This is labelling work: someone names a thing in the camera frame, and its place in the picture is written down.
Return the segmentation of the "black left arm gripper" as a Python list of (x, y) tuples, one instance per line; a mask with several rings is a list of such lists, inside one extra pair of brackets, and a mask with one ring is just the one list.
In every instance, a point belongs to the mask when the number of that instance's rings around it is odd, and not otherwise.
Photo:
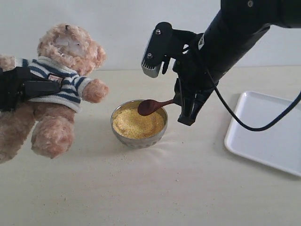
[(18, 103), (60, 92), (57, 81), (31, 81), (29, 68), (0, 69), (0, 110), (13, 111)]

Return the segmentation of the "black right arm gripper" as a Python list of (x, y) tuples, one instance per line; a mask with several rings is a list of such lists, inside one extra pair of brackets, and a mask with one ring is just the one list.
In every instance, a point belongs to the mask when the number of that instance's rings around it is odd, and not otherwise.
[(214, 88), (199, 60), (198, 43), (203, 33), (173, 29), (168, 56), (175, 59), (173, 72), (178, 78), (174, 85), (173, 102), (181, 106), (178, 122), (192, 125)]

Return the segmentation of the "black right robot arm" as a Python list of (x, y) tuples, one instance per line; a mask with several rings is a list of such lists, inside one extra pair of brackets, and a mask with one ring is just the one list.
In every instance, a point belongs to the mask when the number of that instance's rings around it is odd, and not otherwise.
[(178, 121), (192, 125), (220, 79), (269, 31), (271, 26), (300, 28), (298, 0), (223, 0), (204, 33), (184, 32), (188, 51), (175, 57), (178, 77), (174, 101)]

